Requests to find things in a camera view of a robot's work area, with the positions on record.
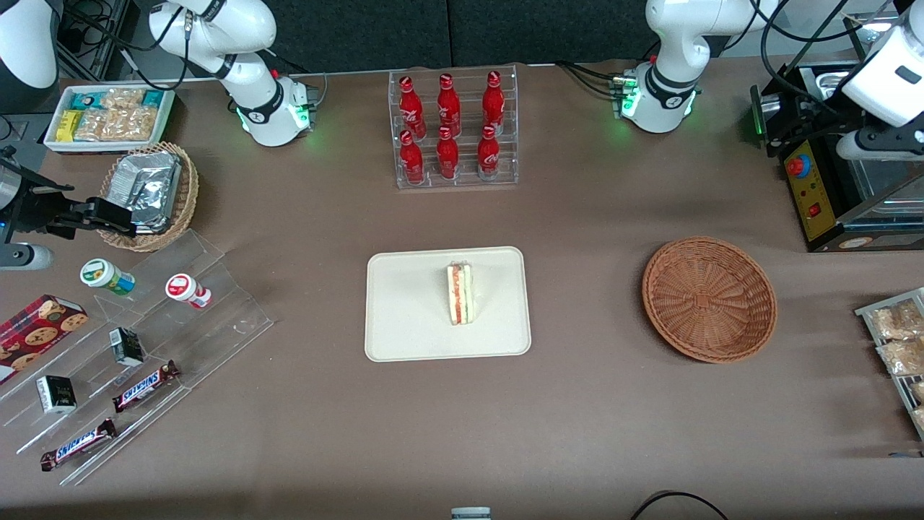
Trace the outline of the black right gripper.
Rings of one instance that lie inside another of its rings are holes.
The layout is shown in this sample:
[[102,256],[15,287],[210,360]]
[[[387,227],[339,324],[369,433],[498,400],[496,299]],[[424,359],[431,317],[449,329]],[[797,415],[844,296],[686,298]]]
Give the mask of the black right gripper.
[[[49,234],[73,240],[76,230],[136,237],[129,209],[98,196],[72,203],[64,194],[73,190],[72,185],[51,181],[17,162],[3,162],[2,240],[12,240],[15,233]],[[70,209],[80,220],[64,217]]]

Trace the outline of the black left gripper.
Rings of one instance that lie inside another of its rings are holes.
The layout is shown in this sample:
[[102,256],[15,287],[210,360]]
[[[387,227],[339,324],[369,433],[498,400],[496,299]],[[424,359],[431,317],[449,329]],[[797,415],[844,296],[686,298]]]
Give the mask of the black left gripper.
[[861,108],[851,101],[823,103],[799,101],[798,119],[765,121],[765,152],[778,157],[795,138],[798,143],[829,135],[845,135],[861,128]]

